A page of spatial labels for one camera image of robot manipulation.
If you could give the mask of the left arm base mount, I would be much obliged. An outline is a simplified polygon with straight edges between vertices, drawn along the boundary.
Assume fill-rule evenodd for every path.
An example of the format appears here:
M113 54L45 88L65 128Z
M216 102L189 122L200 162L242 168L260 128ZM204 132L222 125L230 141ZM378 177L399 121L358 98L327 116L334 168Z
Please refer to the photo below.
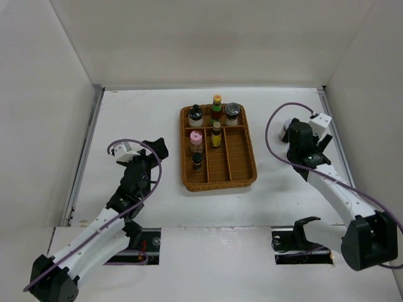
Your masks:
M114 255L106 266L157 266L161 249L160 228L143 229L136 246L129 245L125 250Z

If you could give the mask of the black cap white powder bottle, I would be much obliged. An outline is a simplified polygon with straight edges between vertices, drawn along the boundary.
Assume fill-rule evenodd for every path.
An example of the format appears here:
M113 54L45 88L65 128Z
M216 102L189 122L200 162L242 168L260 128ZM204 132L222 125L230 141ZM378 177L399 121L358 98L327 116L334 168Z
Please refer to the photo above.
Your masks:
M188 123L190 127L199 128L203 126L203 110L194 104L188 112Z

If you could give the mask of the red sauce bottle yellow cap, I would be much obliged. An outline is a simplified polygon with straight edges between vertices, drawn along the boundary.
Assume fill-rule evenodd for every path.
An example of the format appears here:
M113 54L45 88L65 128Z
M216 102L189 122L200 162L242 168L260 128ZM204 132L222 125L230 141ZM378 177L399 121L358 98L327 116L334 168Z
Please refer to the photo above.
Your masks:
M213 103L210 108L210 125L213 126L215 122L219 122L223 114L222 97L219 94L214 95Z

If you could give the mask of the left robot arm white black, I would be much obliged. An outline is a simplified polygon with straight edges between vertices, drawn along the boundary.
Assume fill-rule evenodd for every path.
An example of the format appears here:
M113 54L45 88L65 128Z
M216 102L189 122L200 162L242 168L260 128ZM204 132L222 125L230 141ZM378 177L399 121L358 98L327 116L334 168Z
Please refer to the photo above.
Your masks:
M135 222L160 180L151 179L169 155L163 138L139 142L123 138L106 149L125 168L119 186L99 215L63 249L40 255L33 263L24 288L38 301L74 301L85 277L123 250L141 244L142 227Z

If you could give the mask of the black cap pepper shaker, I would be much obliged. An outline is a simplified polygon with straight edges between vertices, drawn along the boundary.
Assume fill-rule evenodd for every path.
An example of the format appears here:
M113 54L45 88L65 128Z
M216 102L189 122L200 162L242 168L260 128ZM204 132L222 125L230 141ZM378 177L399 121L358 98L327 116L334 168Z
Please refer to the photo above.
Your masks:
M200 152L195 152L192 157L192 165L193 165L193 170L194 171L200 171L202 168L202 162L203 162L203 154Z

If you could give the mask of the red label white lid jar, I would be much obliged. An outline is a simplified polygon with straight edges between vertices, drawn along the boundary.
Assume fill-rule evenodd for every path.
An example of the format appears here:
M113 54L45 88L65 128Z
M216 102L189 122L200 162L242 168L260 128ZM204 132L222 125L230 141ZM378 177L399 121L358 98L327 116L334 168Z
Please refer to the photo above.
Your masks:
M284 142L284 143L288 143L288 128L290 126L292 122L292 119L287 119L284 121L284 124L279 132L279 139Z

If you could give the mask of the yellow oil bottle brown cap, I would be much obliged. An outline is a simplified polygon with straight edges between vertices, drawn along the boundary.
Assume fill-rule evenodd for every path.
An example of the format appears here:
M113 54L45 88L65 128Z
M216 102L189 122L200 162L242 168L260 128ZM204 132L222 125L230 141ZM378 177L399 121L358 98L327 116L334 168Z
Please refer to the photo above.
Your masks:
M219 121L213 123L211 144L213 147L219 147L221 145L221 124Z

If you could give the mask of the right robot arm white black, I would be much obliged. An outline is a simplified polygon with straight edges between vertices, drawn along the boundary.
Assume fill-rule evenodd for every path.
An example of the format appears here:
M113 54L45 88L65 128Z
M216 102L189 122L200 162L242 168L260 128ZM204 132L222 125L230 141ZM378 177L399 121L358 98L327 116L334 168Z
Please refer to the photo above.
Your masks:
M335 250L355 271L387 268L398 256L397 232L402 223L385 206L368 204L371 197L344 182L324 155L332 140L325 133L330 120L327 115L313 116L307 123L286 120L280 133L281 141L288 144L284 163L316 188L344 223L337 227L316 216L297 220L293 244L300 249L318 244Z

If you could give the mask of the pink cap spice jar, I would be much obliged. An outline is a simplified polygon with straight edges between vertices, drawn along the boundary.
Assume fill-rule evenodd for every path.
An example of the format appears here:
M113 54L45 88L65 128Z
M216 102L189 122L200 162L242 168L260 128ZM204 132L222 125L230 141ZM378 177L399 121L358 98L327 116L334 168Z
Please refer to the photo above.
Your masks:
M194 130L190 133L190 151L192 153L203 153L205 144L203 142L203 135L200 131Z

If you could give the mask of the brown wicker divided basket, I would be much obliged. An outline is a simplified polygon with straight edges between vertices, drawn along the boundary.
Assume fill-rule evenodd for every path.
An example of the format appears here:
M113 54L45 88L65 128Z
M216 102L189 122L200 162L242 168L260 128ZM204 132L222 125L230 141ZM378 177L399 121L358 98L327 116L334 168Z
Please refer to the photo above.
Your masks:
M245 108L241 106L238 124L227 126L226 116L220 119L222 124L221 146L211 144L212 126L210 124L210 104L203 104L203 125L191 127L188 113L191 106L181 109L180 122L180 154L181 179L187 190L191 192L211 191L250 186L258 177L254 158L253 145L249 133ZM204 152L201 169L193 168L190 150L190 134L199 131L203 135Z

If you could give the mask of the clear lid powder jar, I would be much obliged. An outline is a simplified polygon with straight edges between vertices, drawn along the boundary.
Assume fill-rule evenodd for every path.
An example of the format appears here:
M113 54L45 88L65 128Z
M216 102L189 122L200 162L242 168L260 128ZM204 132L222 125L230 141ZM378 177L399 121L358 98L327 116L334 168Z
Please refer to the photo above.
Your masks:
M225 115L226 121L225 124L227 126L237 126L239 124L238 117L241 112L241 107L237 103L229 103L225 107Z

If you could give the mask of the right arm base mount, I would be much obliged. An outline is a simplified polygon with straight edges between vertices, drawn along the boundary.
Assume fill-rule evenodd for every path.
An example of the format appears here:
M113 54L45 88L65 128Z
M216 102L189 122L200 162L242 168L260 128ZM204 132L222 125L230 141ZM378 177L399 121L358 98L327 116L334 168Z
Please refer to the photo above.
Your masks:
M304 226L316 216L297 220L293 226L274 226L271 229L271 247L275 252L277 265L329 264L333 265L331 251L307 240Z

